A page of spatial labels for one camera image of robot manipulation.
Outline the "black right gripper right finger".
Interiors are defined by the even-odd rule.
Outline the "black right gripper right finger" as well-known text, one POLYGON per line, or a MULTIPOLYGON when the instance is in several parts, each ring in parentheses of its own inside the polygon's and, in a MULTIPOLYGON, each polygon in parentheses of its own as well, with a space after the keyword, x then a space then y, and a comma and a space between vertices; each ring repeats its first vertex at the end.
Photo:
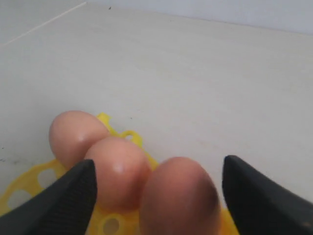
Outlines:
POLYGON ((235 155, 224 158, 224 200, 241 235, 311 235, 313 205, 235 155))

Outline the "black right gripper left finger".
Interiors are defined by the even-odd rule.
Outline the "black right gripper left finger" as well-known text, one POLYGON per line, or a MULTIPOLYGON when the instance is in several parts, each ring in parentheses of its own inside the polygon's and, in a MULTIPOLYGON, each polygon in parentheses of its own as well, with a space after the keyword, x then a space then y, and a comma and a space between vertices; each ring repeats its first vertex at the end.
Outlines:
POLYGON ((83 235, 97 198, 95 164, 83 160, 0 218, 2 235, 83 235))

